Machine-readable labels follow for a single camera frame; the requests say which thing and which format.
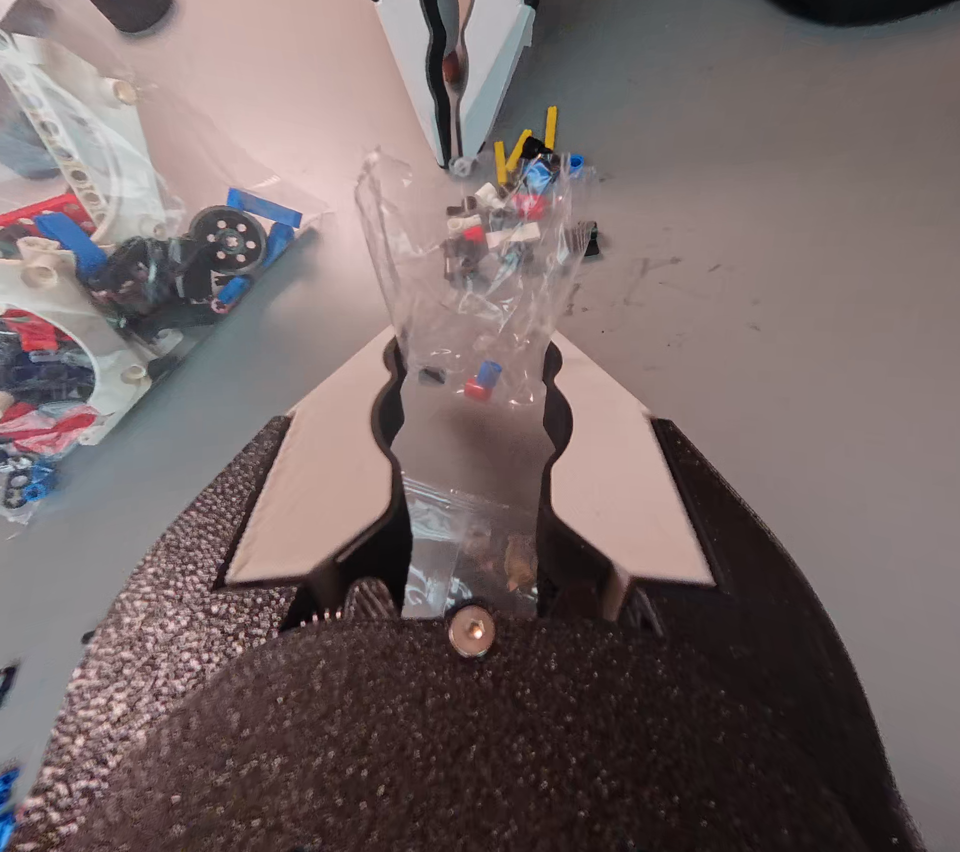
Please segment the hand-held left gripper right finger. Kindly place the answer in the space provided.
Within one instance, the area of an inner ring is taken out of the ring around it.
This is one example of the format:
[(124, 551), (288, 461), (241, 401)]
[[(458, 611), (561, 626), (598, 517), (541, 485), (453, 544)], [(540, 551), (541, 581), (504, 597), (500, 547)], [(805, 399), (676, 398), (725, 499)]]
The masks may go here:
[(543, 429), (551, 444), (541, 484), (544, 545), (560, 570), (601, 589), (659, 582), (711, 589), (694, 529), (650, 410), (562, 334), (543, 364)]

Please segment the small clear plastic bag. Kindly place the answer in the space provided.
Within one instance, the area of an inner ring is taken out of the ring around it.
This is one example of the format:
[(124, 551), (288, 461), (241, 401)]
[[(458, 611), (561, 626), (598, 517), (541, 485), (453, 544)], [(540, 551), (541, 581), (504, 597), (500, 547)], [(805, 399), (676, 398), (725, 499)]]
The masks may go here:
[(354, 200), (376, 278), (407, 369), (446, 370), (441, 386), (459, 398), (485, 360), (502, 366), (487, 403), (524, 407), (546, 393), (547, 348), (585, 259), (570, 256), (536, 274), (515, 273), (472, 292), (446, 282), (439, 241), (445, 210), (464, 184), (492, 177), (483, 164), (469, 178), (443, 170), (420, 176), (382, 150), (358, 175)]

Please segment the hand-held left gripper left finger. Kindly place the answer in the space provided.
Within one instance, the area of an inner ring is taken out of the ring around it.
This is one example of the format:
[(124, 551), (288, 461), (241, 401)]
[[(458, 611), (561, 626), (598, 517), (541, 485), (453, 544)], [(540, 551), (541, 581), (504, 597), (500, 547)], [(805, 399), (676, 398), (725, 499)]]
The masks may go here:
[(306, 582), (406, 506), (393, 444), (406, 369), (387, 326), (290, 410), (222, 569), (225, 586)]

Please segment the pile of blue toy pins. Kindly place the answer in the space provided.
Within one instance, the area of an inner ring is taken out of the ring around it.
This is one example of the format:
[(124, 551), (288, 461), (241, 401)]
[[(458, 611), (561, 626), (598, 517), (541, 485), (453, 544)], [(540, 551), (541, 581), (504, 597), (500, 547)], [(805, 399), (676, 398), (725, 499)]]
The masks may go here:
[(1, 773), (1, 835), (0, 849), (6, 851), (18, 826), (18, 812), (14, 802), (14, 793), (18, 785), (21, 769), (10, 766)]

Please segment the large clear toy brick bag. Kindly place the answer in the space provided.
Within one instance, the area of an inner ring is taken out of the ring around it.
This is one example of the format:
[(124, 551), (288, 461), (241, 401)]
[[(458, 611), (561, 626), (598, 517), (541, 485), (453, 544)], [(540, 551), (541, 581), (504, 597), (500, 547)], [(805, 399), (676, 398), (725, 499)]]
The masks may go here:
[(329, 206), (52, 0), (2, 0), (2, 522), (102, 443)]

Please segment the flat empty clear bag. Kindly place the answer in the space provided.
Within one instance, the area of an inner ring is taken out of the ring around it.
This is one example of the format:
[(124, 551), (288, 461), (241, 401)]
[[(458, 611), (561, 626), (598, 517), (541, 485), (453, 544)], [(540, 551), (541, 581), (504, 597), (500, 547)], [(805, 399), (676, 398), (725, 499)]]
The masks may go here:
[(413, 534), (403, 618), (445, 618), (468, 604), (537, 616), (534, 511), (410, 478), (403, 488)]

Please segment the grey desk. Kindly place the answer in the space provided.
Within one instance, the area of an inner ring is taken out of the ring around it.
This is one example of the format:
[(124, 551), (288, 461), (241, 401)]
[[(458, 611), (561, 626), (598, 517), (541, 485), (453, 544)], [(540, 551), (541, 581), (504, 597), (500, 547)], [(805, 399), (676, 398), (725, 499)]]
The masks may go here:
[[(130, 571), (262, 424), (386, 324), (355, 220), (436, 168), (369, 0), (177, 0), (95, 39), (320, 220), (26, 528), (2, 522), (2, 761), (26, 791)], [(958, 8), (865, 30), (764, 0), (543, 0), (500, 118), (559, 108), (606, 232), (560, 327), (672, 418), (841, 632), (930, 850), (958, 850)]]

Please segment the pile of mixed toy pieces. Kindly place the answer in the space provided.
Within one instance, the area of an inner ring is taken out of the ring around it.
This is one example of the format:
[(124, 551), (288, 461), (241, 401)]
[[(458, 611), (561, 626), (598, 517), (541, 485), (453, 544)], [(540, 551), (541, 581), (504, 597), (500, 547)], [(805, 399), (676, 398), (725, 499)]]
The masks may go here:
[(512, 144), (496, 140), (491, 178), (464, 184), (446, 207), (438, 247), (452, 287), (481, 292), (515, 273), (601, 254), (598, 174), (581, 152), (559, 149), (560, 124), (560, 107), (550, 102), (541, 131), (527, 127)]

